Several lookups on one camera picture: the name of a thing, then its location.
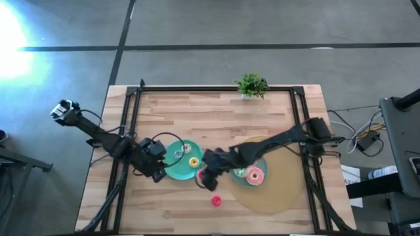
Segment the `gray floor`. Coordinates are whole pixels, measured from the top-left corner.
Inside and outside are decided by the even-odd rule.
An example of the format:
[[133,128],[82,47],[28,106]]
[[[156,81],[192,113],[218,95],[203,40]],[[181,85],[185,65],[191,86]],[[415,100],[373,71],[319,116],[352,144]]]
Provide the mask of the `gray floor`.
[[[49,112],[65,98],[100,113],[116,52],[13,52],[1,46],[16,45],[16,39],[29,47],[118,45],[129,0],[5,4],[0,10],[10,11],[3,15],[16,18],[2,22],[21,29],[0,39],[7,51],[0,54],[0,129],[9,132],[10,149],[54,163],[50,173],[33,171],[10,234],[69,233],[92,149],[86,135],[57,125]],[[409,0],[138,0],[126,45],[409,42],[420,42],[420,17]],[[341,109],[417,89],[419,62],[420,48],[124,52],[116,84],[138,84],[140,78],[155,85],[229,84],[256,71],[272,84],[321,84],[327,107]],[[342,114],[360,127],[376,111]],[[350,135],[343,127],[333,130]],[[393,164],[383,136],[385,149],[375,158],[347,155],[342,145],[342,164]],[[358,215],[362,231],[384,232]]]

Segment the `green plate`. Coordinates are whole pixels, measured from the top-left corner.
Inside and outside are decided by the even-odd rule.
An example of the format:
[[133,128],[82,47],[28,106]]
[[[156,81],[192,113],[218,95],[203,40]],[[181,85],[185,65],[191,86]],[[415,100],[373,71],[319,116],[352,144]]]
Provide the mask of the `green plate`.
[[[268,167],[267,167],[267,162],[265,161],[264,158],[259,159],[256,163],[254,163],[253,165],[254,167],[258,167],[262,170],[262,172],[264,173],[264,180],[265,178],[267,178],[267,174],[268,174]],[[248,181],[246,180],[246,178],[240,178],[238,177],[233,170],[230,171],[230,177],[233,179],[233,181],[237,184],[239,184],[242,187],[257,187],[251,184],[248,184]]]
[[[176,180],[189,180],[194,177],[196,171],[200,168],[200,165],[196,168],[190,167],[190,158],[197,157],[201,164],[201,158],[203,157],[203,150],[191,140],[182,140],[184,144],[191,145],[191,151],[185,153],[182,160],[180,160],[176,165],[165,168],[166,173],[176,179]],[[163,161],[166,164],[171,164],[176,161],[174,152],[181,150],[182,144],[180,141],[173,142],[166,148],[166,154],[164,155],[165,160]]]

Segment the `wooden table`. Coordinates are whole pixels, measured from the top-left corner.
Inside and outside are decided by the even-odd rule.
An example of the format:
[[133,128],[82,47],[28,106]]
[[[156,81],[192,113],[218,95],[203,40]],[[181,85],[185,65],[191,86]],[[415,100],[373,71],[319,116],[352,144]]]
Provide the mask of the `wooden table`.
[[[322,117],[329,123],[321,86],[303,86],[310,116]],[[126,88],[110,87],[102,115],[105,130],[119,126]],[[293,125],[288,92],[269,91],[265,100],[246,102],[237,92],[142,92],[136,132],[137,140],[141,140],[170,131],[184,139],[194,140],[203,149],[214,149],[227,148],[253,136],[272,136]],[[159,139],[165,145],[175,141],[170,136],[160,136]],[[93,160],[103,155],[103,150],[95,150]],[[103,204],[111,165],[112,159],[105,158],[90,168],[76,229],[87,225]],[[291,209],[280,214],[264,215],[242,206],[222,184],[217,192],[222,196],[223,204],[214,208],[209,203],[211,192],[199,189],[194,180],[176,181],[166,177],[155,184],[151,178],[134,176],[130,168],[119,230],[121,234],[314,232],[306,189]],[[355,229],[339,160],[324,157],[321,170],[327,198],[343,220]],[[323,222],[319,202],[317,209]],[[110,222],[114,222],[114,210]]]

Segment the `yellow donut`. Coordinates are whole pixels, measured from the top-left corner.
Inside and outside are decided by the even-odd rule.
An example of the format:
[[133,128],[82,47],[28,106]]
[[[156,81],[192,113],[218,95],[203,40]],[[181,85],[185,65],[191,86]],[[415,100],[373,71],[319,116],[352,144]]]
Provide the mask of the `yellow donut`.
[[190,167],[196,168],[200,164],[200,160],[197,157],[190,158]]

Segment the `green plant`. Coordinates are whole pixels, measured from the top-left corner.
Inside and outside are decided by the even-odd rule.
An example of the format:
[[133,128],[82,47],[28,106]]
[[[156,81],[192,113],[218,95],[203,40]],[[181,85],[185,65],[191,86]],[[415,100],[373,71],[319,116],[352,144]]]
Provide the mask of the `green plant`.
[[242,80],[233,80],[238,84],[238,92],[246,96],[256,96],[264,99],[265,91],[268,89],[265,79],[257,73],[246,73],[242,75]]

